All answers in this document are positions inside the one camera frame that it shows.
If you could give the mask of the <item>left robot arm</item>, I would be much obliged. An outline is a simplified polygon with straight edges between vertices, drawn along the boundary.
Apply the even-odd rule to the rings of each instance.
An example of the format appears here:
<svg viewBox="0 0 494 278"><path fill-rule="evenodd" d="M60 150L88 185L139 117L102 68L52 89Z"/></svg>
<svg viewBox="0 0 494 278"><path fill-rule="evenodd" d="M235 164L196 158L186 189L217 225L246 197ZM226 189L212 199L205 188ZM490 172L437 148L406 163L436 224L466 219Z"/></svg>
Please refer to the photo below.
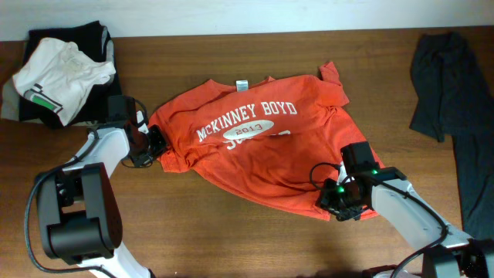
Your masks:
<svg viewBox="0 0 494 278"><path fill-rule="evenodd" d="M36 178L29 204L36 205L42 248L67 264L45 273L90 272L96 277L153 277L123 242L123 223L110 177L125 159L146 168L167 142L157 126L120 122L88 131L87 141L65 164Z"/></svg>

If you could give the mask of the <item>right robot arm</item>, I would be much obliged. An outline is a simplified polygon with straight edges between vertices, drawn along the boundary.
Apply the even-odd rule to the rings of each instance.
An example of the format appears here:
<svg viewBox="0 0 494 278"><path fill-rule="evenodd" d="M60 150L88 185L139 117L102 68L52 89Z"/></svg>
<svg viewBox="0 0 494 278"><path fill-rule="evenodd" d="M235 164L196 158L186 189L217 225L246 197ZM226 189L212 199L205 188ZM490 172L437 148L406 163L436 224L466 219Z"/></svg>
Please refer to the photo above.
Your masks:
<svg viewBox="0 0 494 278"><path fill-rule="evenodd" d="M328 178L316 189L319 206L337 220L356 219L371 209L414 249L399 264L365 270L364 277L413 277L404 267L419 256L418 277L493 276L493 241L474 239L440 216L396 168L348 174L342 181Z"/></svg>

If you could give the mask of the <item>red printed t-shirt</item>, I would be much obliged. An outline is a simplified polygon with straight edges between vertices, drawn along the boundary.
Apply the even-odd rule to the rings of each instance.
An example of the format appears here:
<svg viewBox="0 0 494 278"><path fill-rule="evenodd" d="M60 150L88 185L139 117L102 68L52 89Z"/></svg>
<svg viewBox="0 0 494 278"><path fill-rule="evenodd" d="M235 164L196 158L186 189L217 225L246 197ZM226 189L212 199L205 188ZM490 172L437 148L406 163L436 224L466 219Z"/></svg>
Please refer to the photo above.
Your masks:
<svg viewBox="0 0 494 278"><path fill-rule="evenodd" d="M193 170L233 195L326 221L320 186L343 179L341 149L364 140L347 103L337 68L326 63L319 76L268 78L244 91L209 80L149 123L167 139L164 171Z"/></svg>

